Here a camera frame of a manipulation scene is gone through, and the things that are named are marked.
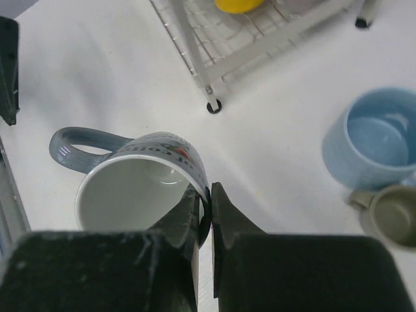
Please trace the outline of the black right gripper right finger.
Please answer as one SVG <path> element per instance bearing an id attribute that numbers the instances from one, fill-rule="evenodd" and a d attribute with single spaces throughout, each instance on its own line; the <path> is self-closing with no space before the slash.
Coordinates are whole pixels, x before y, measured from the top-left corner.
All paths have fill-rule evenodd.
<path id="1" fill-rule="evenodd" d="M 357 235 L 266 233 L 211 189 L 213 295 L 221 311 L 413 311 L 392 255 Z"/>

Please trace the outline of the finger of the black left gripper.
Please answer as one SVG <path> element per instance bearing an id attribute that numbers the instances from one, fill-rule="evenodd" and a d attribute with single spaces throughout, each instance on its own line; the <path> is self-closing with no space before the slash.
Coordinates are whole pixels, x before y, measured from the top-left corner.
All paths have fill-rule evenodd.
<path id="1" fill-rule="evenodd" d="M 1 117 L 16 125 L 19 112 L 19 23 L 1 16 Z"/>

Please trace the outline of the grey white small mug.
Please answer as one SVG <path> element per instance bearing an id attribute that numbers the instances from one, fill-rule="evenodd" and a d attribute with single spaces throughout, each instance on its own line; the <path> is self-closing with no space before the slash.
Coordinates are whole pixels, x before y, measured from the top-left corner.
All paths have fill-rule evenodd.
<path id="1" fill-rule="evenodd" d="M 194 146 L 167 132 L 125 138 L 85 127 L 52 136 L 49 154 L 85 175 L 75 197 L 77 225 L 85 231 L 140 231 L 177 205 L 187 187 L 200 195 L 198 244 L 211 223 L 211 195 Z"/>

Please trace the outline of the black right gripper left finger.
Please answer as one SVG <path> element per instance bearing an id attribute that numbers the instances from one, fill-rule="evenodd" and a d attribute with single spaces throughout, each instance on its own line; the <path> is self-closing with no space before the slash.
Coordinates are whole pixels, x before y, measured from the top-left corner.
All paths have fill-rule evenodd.
<path id="1" fill-rule="evenodd" d="M 1 265 L 2 311 L 196 311 L 199 194 L 145 231 L 38 231 Z"/>

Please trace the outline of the yellow mug black handle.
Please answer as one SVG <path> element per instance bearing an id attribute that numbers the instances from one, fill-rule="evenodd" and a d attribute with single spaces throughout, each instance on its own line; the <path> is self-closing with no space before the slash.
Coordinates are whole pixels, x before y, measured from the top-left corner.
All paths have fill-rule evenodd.
<path id="1" fill-rule="evenodd" d="M 214 0 L 216 7 L 228 14 L 249 12 L 263 4 L 264 0 Z"/>

